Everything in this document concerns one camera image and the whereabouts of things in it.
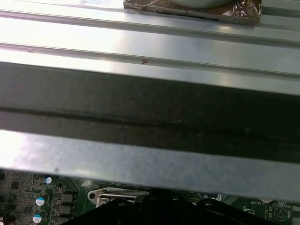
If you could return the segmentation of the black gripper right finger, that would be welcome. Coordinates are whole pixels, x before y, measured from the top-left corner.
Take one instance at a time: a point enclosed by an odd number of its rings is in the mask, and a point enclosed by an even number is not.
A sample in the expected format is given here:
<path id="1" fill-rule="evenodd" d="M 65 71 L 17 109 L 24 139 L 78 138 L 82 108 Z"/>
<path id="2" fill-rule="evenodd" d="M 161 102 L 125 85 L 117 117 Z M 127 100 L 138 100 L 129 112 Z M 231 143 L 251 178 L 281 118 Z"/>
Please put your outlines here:
<path id="1" fill-rule="evenodd" d="M 273 225 L 264 218 L 214 199 L 196 205 L 171 190 L 151 189 L 152 225 Z"/>

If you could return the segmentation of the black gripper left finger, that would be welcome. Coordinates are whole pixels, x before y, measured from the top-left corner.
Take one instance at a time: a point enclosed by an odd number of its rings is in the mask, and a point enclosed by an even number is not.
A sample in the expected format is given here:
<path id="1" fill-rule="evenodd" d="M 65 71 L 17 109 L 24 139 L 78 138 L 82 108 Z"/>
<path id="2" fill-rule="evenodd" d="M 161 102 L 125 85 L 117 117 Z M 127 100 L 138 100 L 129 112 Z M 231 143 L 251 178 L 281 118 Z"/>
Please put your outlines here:
<path id="1" fill-rule="evenodd" d="M 133 225 L 149 191 L 106 187 L 87 194 L 96 208 L 76 216 L 64 225 Z"/>

